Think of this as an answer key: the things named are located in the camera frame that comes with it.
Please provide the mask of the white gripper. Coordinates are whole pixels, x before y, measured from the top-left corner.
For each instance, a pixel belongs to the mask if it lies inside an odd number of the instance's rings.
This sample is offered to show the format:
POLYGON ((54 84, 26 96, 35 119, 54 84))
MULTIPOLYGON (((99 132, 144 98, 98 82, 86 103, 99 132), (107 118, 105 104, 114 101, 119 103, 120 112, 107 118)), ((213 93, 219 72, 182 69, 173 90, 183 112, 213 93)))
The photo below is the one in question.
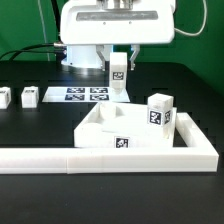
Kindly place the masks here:
POLYGON ((174 38, 176 0, 128 0, 128 8, 114 0, 69 0, 62 9, 60 35, 66 45, 97 45, 105 70, 112 45, 132 45, 130 69, 140 52, 138 44, 170 43, 174 38))

